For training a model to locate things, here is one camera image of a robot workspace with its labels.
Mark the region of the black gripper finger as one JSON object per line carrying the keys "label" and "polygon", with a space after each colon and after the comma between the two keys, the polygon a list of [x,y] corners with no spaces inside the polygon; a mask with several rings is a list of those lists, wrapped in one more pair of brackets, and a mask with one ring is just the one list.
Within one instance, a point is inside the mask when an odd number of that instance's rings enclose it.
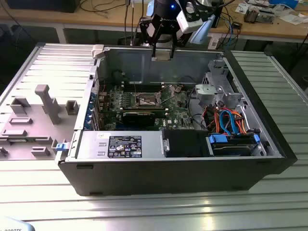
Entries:
{"label": "black gripper finger", "polygon": [[[151,36],[147,32],[147,29],[149,28],[150,24],[152,24],[152,26],[154,27],[154,32]],[[159,16],[154,15],[151,18],[142,17],[139,22],[139,27],[144,42],[152,45],[152,58],[155,59],[156,44],[159,39]]]}
{"label": "black gripper finger", "polygon": [[171,35],[171,41],[172,43],[171,43],[171,50],[170,50],[170,56],[169,56],[170,59],[173,58],[175,49],[179,46],[179,41],[178,41],[176,33],[173,33]]}

